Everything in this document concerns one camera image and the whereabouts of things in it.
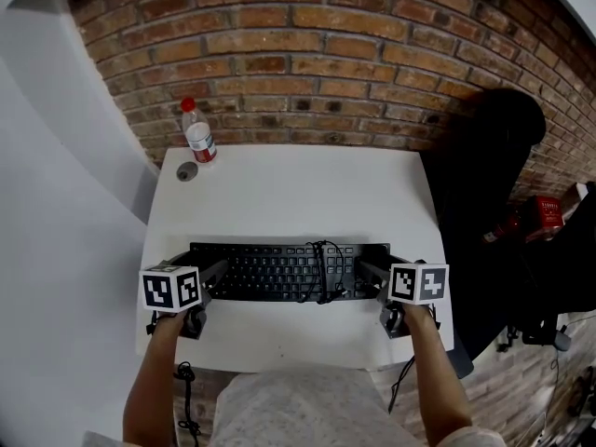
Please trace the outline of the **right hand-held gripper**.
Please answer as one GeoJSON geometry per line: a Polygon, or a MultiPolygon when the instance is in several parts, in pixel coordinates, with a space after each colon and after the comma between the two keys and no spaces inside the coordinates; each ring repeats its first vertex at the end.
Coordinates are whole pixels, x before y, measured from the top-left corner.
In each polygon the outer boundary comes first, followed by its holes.
{"type": "Polygon", "coordinates": [[[439,327],[436,304],[446,297],[449,266],[394,255],[389,255],[389,260],[358,258],[355,262],[356,277],[379,291],[376,297],[381,305],[379,320],[388,338],[410,334],[404,321],[406,305],[425,307],[439,327]]]}

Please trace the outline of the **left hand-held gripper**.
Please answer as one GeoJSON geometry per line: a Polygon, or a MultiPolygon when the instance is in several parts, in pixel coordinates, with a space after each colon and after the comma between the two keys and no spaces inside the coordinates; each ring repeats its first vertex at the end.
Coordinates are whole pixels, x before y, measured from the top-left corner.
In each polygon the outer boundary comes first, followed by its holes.
{"type": "Polygon", "coordinates": [[[214,264],[192,265],[192,252],[186,251],[141,270],[142,305],[152,313],[146,333],[151,336],[162,318],[184,313],[180,336],[198,339],[207,321],[209,292],[223,280],[228,266],[225,259],[214,264]]]}

